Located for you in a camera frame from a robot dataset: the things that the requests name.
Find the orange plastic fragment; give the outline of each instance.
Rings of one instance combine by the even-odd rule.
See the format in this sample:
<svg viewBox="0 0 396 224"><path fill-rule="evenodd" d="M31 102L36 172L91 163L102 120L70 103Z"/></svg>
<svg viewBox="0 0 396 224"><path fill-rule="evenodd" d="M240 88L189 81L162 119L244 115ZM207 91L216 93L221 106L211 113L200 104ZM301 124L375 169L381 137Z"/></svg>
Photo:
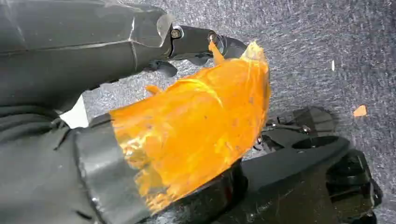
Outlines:
<svg viewBox="0 0 396 224"><path fill-rule="evenodd" d="M360 105L358 109L354 111L354 116L355 117L361 117L361 116L366 116L367 115L367 108L365 105Z"/></svg>
<svg viewBox="0 0 396 224"><path fill-rule="evenodd" d="M156 95L156 94L162 92L162 90L156 85L148 85L148 86L146 86L146 90L153 95Z"/></svg>
<svg viewBox="0 0 396 224"><path fill-rule="evenodd" d="M251 148L266 120L271 91L263 49L254 42L241 58L224 60L213 46L216 67L110 112L152 212L228 169Z"/></svg>

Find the gray carpet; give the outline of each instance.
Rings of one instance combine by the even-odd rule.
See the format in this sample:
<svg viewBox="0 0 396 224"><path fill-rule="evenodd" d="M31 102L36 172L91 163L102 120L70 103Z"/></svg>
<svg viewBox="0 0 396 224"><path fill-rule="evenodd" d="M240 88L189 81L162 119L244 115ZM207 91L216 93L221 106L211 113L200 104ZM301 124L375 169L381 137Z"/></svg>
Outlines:
<svg viewBox="0 0 396 224"><path fill-rule="evenodd" d="M391 0L141 0L178 24L257 40L270 62L271 114L317 105L339 116L339 135L365 152L384 191L377 215L396 224L396 2ZM335 61L335 71L331 69ZM178 62L178 77L199 68ZM143 87L175 81L140 74L86 92L88 117L147 96ZM354 118L359 105L368 116Z"/></svg>

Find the orange tape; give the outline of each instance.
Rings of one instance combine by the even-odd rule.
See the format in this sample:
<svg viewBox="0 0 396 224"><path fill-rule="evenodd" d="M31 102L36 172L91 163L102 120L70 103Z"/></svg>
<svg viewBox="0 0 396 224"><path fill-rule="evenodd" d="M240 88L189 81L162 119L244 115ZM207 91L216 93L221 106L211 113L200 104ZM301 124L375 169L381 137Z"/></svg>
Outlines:
<svg viewBox="0 0 396 224"><path fill-rule="evenodd" d="M268 64L252 43L224 60L210 44L204 68L130 106L111 111L115 136L147 206L162 210L228 169L254 144L269 106Z"/></svg>

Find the metal screw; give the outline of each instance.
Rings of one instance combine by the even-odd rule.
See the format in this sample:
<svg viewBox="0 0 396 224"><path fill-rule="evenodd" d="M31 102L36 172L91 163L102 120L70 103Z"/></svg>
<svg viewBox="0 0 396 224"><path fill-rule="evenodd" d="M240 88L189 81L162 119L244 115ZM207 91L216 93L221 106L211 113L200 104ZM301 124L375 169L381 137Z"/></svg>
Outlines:
<svg viewBox="0 0 396 224"><path fill-rule="evenodd" d="M209 34L209 42L213 41L213 43L217 43L217 35L216 34Z"/></svg>
<svg viewBox="0 0 396 224"><path fill-rule="evenodd" d="M180 32L180 30L178 30L178 29L173 29L173 30L170 32L170 36L171 36L172 38L179 38L179 37L182 36L182 32Z"/></svg>

